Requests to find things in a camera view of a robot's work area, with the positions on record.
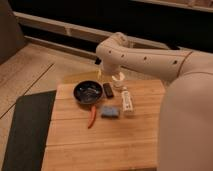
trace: small bottle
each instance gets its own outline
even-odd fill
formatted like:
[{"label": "small bottle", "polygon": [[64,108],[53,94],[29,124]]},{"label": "small bottle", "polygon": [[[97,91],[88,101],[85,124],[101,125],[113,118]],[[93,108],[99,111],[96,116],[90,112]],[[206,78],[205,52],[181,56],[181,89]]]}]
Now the small bottle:
[{"label": "small bottle", "polygon": [[131,100],[131,95],[127,90],[127,87],[123,87],[121,92],[122,100],[123,100],[123,114],[125,116],[133,116],[133,105]]}]

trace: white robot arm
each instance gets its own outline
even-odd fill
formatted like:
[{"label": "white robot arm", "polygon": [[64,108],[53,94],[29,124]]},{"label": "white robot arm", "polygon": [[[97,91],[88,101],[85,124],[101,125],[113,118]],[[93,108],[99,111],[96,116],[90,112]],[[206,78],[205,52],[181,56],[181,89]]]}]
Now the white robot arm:
[{"label": "white robot arm", "polygon": [[115,33],[97,46],[102,70],[119,66],[172,82],[164,96],[158,135],[158,171],[213,170],[213,54],[129,48]]}]

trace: black bowl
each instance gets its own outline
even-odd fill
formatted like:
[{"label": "black bowl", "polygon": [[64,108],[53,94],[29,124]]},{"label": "black bowl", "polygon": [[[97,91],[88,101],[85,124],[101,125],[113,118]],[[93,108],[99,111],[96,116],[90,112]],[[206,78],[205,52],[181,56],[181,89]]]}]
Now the black bowl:
[{"label": "black bowl", "polygon": [[73,94],[80,104],[94,104],[101,98],[103,89],[95,81],[83,81],[76,85]]}]

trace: tiled floor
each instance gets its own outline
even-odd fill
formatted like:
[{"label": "tiled floor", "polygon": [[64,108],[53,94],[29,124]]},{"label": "tiled floor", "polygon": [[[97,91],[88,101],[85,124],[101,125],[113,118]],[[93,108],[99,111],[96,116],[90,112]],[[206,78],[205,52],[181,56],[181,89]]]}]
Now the tiled floor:
[{"label": "tiled floor", "polygon": [[[55,90],[66,75],[98,70],[93,60],[28,44],[0,66],[0,168],[16,99],[24,94]],[[153,79],[123,69],[127,79]]]}]

